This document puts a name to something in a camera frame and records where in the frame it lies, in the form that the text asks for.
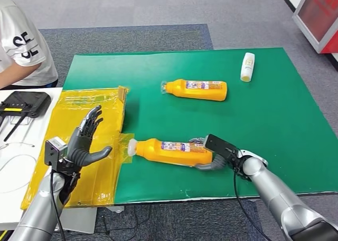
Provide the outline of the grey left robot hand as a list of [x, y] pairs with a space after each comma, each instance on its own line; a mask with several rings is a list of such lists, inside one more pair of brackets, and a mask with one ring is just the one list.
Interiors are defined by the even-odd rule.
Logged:
[[101, 151], [90, 153], [93, 136], [103, 118], [99, 118], [102, 111], [98, 105], [84, 117], [79, 126], [71, 135], [67, 148], [67, 159], [79, 167], [85, 167], [107, 157], [113, 148], [106, 146]]

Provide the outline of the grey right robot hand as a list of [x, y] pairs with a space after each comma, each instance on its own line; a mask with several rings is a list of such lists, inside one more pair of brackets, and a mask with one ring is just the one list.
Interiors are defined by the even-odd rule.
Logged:
[[[205, 145], [206, 140], [209, 138], [209, 136], [206, 136], [205, 138], [199, 137], [199, 138], [192, 138], [190, 139], [188, 142], [190, 143], [200, 143]], [[200, 171], [212, 171], [212, 170], [220, 170], [224, 168], [226, 165], [225, 160], [219, 155], [216, 154], [212, 161], [211, 163], [207, 164], [197, 164], [194, 167], [196, 169], [200, 170]]]

